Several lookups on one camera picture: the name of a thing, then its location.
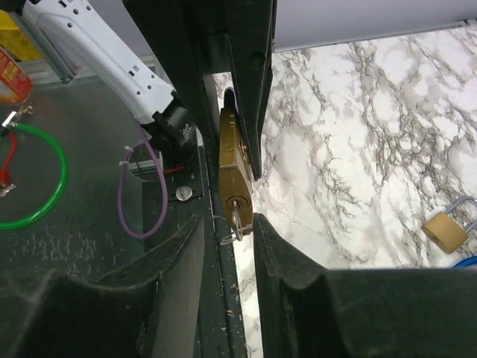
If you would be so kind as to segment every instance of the white marble background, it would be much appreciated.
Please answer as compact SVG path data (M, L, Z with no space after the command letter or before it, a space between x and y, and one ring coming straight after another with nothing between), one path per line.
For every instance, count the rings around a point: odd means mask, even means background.
M477 28L275 54L254 210L335 268L450 266L422 224L477 196ZM218 75L219 95L231 85ZM468 220L464 211L461 220ZM262 357L253 238L235 244L247 346Z

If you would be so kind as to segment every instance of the alligator clip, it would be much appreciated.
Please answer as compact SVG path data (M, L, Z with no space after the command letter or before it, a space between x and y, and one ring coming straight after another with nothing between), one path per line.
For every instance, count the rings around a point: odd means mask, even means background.
M229 97L232 94L233 92L226 92ZM251 233L253 225L252 180L247 147L241 135L235 105L228 102L229 105L226 101L222 108L220 118L218 188L233 234L221 240L223 245L241 241L243 236Z
M0 170L0 198L3 198L12 189L15 189L15 184L10 182L10 173L6 169Z

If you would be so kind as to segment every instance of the padlock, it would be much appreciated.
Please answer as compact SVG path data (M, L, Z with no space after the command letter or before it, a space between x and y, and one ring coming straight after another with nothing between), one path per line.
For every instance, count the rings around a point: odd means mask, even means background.
M424 233L448 254L457 250L459 246L469 239L468 233L477 225L477 221L475 221L462 228L449 216L464 201L471 201L477 205L477 199L474 197L463 196L448 207L446 211L438 213L423 226Z
M228 235L222 238L221 244L228 244L241 241L243 236L252 232L253 227L252 171L232 89L226 89L224 93L219 153L218 189L225 218L235 234L235 237Z

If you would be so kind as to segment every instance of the purple cable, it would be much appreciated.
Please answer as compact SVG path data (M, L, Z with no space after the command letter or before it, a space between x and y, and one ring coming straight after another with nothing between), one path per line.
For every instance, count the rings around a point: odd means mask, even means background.
M121 176L119 177L118 214L119 214L119 221L121 222L121 225L124 228L124 231L126 231L127 234L132 236L134 239L143 240L143 239L147 239L149 236L151 236L153 233L159 230L160 226L164 222L165 214L167 213L167 206L168 206L168 193L167 193L167 186L165 185L165 178L164 178L164 173L162 172L161 164L159 163L159 160L156 158L154 150L149 144L149 141L146 138L146 135L144 134L144 131L141 128L141 125L135 119L134 119L134 123L137 126L139 135L141 136L142 140L136 143L133 146L133 149L139 147L140 145L145 145L146 149L148 150L151 156L152 161L154 162L154 165L156 166L157 175L159 175L159 181L161 182L161 189L162 189L161 215L159 216L157 223L147 233L135 233L129 228L129 226L127 226L126 219L124 218L124 208L122 205L122 192L123 192L123 186L124 186L124 177L126 176L127 164L129 163L129 159L131 155L133 154L132 151L127 151L126 159L124 160L125 163L122 165Z

